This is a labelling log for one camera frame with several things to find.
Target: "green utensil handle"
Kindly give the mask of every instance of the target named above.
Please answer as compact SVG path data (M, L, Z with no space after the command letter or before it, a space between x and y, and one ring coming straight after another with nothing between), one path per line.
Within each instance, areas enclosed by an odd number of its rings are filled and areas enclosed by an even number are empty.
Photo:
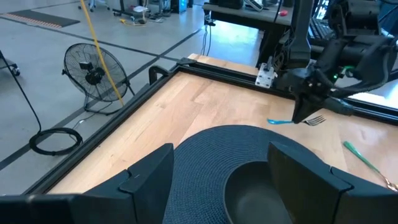
M372 170L374 170L374 171L376 171L376 172L378 172L378 173L380 174L380 171L379 171L374 165L372 165L367 159L365 159L365 157L363 157L363 156L361 155L361 153L359 153L359 152L355 149L355 147L354 147L350 142L345 141L345 142L343 143L343 145L344 145L348 150L350 150L356 157L358 157L359 159L361 159L362 162L364 162L369 168L371 168Z

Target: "wooden tabletop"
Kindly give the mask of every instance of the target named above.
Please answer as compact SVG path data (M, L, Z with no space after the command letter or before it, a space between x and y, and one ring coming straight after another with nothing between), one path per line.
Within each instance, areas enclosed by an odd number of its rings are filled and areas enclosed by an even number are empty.
M195 54L190 58L257 74L256 68L245 65ZM395 126L327 110L313 115L322 114L326 118L324 123L314 127L267 123L267 118L291 119L293 108L292 100L178 73L50 193L85 192L166 142L177 147L192 134L224 124L248 124L273 130L308 147L327 164L384 186L378 175L341 144L352 142L391 182L398 183L398 129Z

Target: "black bowl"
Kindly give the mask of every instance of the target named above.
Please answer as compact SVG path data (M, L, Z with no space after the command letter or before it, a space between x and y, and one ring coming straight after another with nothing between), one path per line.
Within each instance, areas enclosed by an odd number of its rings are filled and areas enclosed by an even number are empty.
M265 161L247 162L230 173L224 209L230 224L292 224Z

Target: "round woven placemat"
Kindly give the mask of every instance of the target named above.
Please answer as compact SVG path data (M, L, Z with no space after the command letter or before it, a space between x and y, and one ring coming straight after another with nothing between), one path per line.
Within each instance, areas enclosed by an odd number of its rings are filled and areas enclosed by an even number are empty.
M316 156L273 131L230 125L201 131L175 149L174 173L163 224L224 224L224 183L249 161L266 161L269 142Z

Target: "yellow cord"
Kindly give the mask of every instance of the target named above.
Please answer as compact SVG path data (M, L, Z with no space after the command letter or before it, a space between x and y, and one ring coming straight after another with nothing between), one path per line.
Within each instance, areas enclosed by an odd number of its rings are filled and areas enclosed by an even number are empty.
M114 84L111 75L109 74L109 70L108 70L107 66L105 65L105 61L104 61L104 58L102 57L101 49L100 49L100 46L98 45L97 37L95 36L94 27L93 27L93 25L92 25L92 23L91 23L90 16L88 15L86 5L85 5L85 3L84 3L83 0L80 0L80 4L81 4L81 8L82 8L83 11L85 12L86 19L87 19L87 23L88 23L88 26L90 27L91 35L93 36L94 44L95 44L95 47L96 47L96 49L97 49L97 53L98 53L99 59L101 60L101 64L102 64L102 66L104 67L106 76L108 77L108 80L109 80L109 82L111 83L111 85L112 85L112 87L113 87L113 90L114 90L114 92L116 93L116 96L118 96L120 103L122 104L122 106L124 106L122 97L121 97L121 95L120 95L118 89L116 88L116 85Z
M145 26L145 24L136 24L135 22L127 22L125 19L120 19L119 21L126 26Z

